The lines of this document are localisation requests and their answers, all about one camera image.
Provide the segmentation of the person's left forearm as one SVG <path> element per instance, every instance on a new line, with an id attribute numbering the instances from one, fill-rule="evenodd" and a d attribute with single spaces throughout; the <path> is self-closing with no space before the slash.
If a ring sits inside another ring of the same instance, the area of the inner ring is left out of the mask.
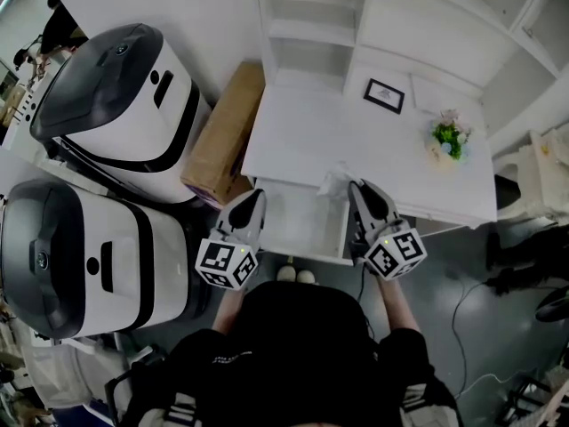
<path id="1" fill-rule="evenodd" d="M 220 300 L 212 330 L 221 334 L 228 334 L 232 329 L 241 310 L 246 290 L 226 290 Z"/>

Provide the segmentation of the white drawer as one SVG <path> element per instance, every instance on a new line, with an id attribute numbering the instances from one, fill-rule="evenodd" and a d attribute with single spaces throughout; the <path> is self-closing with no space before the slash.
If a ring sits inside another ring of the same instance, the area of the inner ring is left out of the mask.
<path id="1" fill-rule="evenodd" d="M 267 198 L 260 247 L 268 252 L 351 266 L 349 202 L 320 196 L 315 187 L 259 178 Z"/>

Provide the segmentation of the white plastic container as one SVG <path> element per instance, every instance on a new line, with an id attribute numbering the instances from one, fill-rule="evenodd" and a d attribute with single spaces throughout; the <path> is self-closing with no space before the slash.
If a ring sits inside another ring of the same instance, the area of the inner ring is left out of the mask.
<path id="1" fill-rule="evenodd" d="M 48 408 L 97 401 L 108 406 L 105 385 L 131 368 L 134 353 L 92 338 L 65 339 L 49 346 L 21 348 L 29 378 Z"/>

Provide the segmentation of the white ornate chair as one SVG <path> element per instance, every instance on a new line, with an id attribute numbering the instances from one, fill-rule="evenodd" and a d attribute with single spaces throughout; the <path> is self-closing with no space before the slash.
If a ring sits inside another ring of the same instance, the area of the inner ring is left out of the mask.
<path id="1" fill-rule="evenodd" d="M 493 171 L 517 169 L 520 198 L 500 206 L 497 219 L 547 218 L 569 224 L 569 122 L 543 135 L 529 132 L 531 142 L 518 151 L 497 157 Z"/>

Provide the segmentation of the brown cardboard box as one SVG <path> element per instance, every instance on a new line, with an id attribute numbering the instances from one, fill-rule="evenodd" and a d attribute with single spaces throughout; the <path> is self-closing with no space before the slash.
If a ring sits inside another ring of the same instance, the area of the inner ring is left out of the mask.
<path id="1" fill-rule="evenodd" d="M 264 89 L 261 64 L 242 62 L 212 110 L 180 176 L 186 187 L 217 210 L 252 189 L 241 174 L 241 166 Z"/>

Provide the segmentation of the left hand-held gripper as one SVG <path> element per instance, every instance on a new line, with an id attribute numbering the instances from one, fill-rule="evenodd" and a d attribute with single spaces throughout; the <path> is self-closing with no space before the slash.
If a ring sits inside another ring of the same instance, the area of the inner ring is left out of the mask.
<path id="1" fill-rule="evenodd" d="M 211 286 L 240 291 L 259 268 L 257 253 L 267 199 L 252 189 L 231 200 L 220 212 L 216 229 L 201 241 L 195 269 Z"/>

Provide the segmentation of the person's black shirt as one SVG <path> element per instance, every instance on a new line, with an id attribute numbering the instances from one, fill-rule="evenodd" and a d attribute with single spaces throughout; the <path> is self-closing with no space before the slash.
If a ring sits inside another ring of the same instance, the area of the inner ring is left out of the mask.
<path id="1" fill-rule="evenodd" d="M 340 290 L 270 281 L 244 296 L 228 334 L 202 329 L 161 362 L 160 398 L 196 399 L 204 424 L 247 420 L 253 427 L 297 423 L 392 423 L 399 409 L 457 402 L 436 377 L 421 332 L 396 329 L 379 341 L 360 304 Z"/>

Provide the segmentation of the white shelf unit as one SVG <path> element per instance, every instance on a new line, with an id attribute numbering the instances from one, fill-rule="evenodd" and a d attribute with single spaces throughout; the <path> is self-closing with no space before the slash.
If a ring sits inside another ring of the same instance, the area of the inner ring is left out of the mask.
<path id="1" fill-rule="evenodd" d="M 569 0 L 257 0 L 268 82 L 345 93 L 356 68 L 476 99 L 494 150 L 569 120 Z"/>

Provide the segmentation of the person's white striped trousers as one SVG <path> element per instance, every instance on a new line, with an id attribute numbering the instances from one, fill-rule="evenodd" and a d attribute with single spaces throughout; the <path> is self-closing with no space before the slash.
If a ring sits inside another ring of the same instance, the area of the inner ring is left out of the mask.
<path id="1" fill-rule="evenodd" d="M 426 405 L 405 412 L 403 408 L 392 423 L 381 413 L 381 423 L 360 423 L 339 426 L 331 423 L 297 423 L 286 427 L 459 427 L 457 411 L 447 406 Z M 177 392 L 173 403 L 168 408 L 153 408 L 146 412 L 137 427 L 253 427 L 247 420 L 242 422 L 231 417 L 229 423 L 221 425 L 204 424 L 196 409 L 196 399 Z"/>

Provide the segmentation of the black chair frame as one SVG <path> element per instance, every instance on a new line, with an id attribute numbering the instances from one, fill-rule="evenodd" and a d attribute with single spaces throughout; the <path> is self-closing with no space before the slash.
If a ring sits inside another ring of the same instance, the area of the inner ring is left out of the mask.
<path id="1" fill-rule="evenodd" d="M 134 425 L 132 419 L 135 414 L 147 411 L 149 406 L 157 403 L 160 398 L 158 392 L 161 384 L 158 373 L 161 368 L 161 362 L 134 363 L 129 370 L 105 384 L 108 411 L 114 427 L 131 427 Z M 128 384 L 131 395 L 126 410 L 120 414 L 116 403 L 116 390 L 122 383 Z"/>

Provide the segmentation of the person's right forearm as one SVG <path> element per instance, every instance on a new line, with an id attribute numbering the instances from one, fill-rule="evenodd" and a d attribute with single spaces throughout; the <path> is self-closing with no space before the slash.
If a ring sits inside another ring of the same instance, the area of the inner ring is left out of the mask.
<path id="1" fill-rule="evenodd" d="M 383 278 L 377 278 L 377 282 L 386 310 L 390 331 L 409 329 L 420 332 L 419 325 L 417 324 L 399 282 L 397 280 L 386 281 Z"/>

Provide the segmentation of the white and grey robot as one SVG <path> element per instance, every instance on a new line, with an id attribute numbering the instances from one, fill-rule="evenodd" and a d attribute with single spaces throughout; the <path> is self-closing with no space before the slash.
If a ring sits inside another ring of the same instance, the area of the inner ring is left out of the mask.
<path id="1" fill-rule="evenodd" d="M 162 32 L 143 23 L 82 44 L 28 114 L 36 141 L 150 201 L 196 194 L 182 171 L 211 108 Z"/>
<path id="2" fill-rule="evenodd" d="M 175 217 L 62 181 L 8 194 L 0 279 L 15 316 L 52 339 L 126 332 L 201 316 L 197 235 Z"/>

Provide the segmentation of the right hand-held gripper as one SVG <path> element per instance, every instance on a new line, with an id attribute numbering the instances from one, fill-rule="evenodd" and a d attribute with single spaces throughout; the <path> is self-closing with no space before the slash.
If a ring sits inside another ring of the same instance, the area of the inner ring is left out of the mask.
<path id="1" fill-rule="evenodd" d="M 351 181 L 350 206 L 358 233 L 349 242 L 355 264 L 362 264 L 374 276 L 391 281 L 414 270 L 428 256 L 417 229 L 401 219 L 392 198 L 374 183 Z M 389 223 L 376 230 L 375 221 Z"/>

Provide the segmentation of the small potted flower plant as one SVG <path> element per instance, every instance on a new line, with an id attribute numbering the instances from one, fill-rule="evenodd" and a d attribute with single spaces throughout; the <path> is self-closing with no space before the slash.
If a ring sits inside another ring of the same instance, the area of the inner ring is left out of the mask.
<path id="1" fill-rule="evenodd" d="M 431 122 L 425 147 L 441 167 L 465 164 L 472 133 L 472 128 L 462 122 L 457 109 L 445 109 Z"/>

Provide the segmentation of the black picture frame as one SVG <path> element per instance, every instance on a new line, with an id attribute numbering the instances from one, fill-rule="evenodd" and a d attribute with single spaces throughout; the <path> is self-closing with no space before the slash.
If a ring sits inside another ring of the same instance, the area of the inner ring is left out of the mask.
<path id="1" fill-rule="evenodd" d="M 398 89 L 370 78 L 364 92 L 364 100 L 400 115 L 405 94 Z"/>

